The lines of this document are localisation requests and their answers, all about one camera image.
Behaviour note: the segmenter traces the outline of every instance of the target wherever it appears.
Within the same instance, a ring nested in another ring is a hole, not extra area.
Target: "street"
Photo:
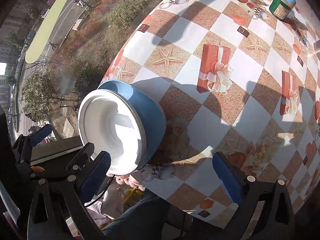
[[[50,38],[48,42],[58,43],[59,45],[68,34],[69,30],[72,28],[75,21],[78,17],[83,13],[86,7],[79,7],[77,6],[73,0],[67,0],[63,10],[60,13],[60,16],[51,32]],[[44,48],[43,55],[50,56],[53,52],[52,47],[50,45],[46,45]],[[25,80],[35,71],[35,70],[42,70],[41,68],[37,69],[36,67],[31,67],[32,64],[25,64],[24,68],[28,68],[22,72],[21,75],[21,82],[20,82],[20,89],[18,95],[19,101],[19,112],[20,112],[20,122],[19,122],[19,133],[15,134],[16,136],[19,134],[28,135],[28,129],[30,126],[34,125],[35,123],[25,116],[25,113],[21,113],[24,102],[21,102],[21,91]]]

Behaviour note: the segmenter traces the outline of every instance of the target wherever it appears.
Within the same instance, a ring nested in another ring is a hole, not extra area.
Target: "person's leg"
[[[102,229],[111,240],[161,240],[171,204],[146,189],[143,199]]]

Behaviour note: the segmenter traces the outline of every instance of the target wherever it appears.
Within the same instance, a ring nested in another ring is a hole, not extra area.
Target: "green bottle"
[[[296,0],[272,0],[269,10],[279,20],[283,20],[296,5]]]

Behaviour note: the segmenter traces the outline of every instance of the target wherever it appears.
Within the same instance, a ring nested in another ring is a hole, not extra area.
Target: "white ribbon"
[[[285,104],[285,113],[286,114],[294,114],[295,111],[298,109],[297,106],[297,93],[293,91],[292,89],[293,86],[293,76],[290,74],[290,88],[288,89],[287,92],[287,97],[283,98],[281,97],[281,104]]]
[[[232,81],[230,80],[231,72],[228,70],[228,64],[223,64],[223,47],[219,46],[217,54],[217,62],[212,63],[212,68],[209,73],[203,73],[199,71],[199,78],[201,80],[207,80],[207,88],[209,91],[216,91],[221,93],[227,93],[227,90],[231,87]]]

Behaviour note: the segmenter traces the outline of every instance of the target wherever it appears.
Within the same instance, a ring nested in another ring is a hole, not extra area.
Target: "screw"
[[[248,176],[247,180],[250,182],[254,182],[256,180],[256,178],[254,176]]]
[[[278,183],[283,186],[285,184],[284,180],[283,179],[278,179]]]
[[[39,179],[39,181],[38,181],[38,184],[39,184],[39,185],[42,185],[42,184],[44,184],[44,183],[45,183],[45,179],[43,179],[43,178],[42,178],[42,179]]]
[[[70,176],[68,177],[68,181],[70,181],[70,182],[75,181],[76,178],[77,178],[77,177],[76,177],[75,175],[70,175]]]

